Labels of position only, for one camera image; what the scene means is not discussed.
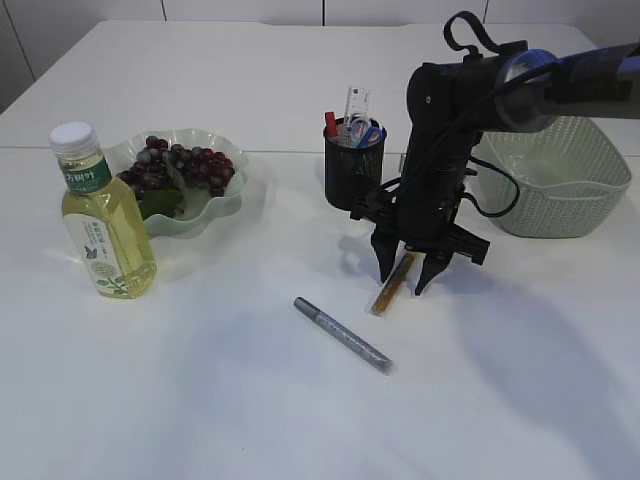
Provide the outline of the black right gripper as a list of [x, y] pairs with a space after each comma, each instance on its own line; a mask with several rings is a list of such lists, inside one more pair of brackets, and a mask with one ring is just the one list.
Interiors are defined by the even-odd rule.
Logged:
[[380, 281], [391, 275], [398, 246], [424, 254], [421, 272], [414, 289], [420, 296], [430, 282], [446, 270], [455, 255], [472, 263], [484, 263], [490, 242], [456, 223], [464, 187], [458, 185], [445, 192], [438, 189], [402, 193], [374, 187], [358, 198], [351, 208], [351, 218], [374, 224], [370, 238], [379, 265]]

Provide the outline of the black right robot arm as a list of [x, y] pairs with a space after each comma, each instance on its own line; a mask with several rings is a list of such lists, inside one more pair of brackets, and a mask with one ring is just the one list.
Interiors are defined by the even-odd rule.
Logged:
[[374, 223], [371, 245], [381, 280], [398, 246], [423, 254], [415, 292], [443, 272], [454, 255], [482, 264], [484, 240], [457, 225], [472, 150], [485, 132], [536, 133], [557, 117], [636, 119], [639, 46], [601, 48], [557, 59], [543, 50], [457, 64], [422, 64], [406, 94], [411, 133], [401, 174], [370, 190], [351, 210]]

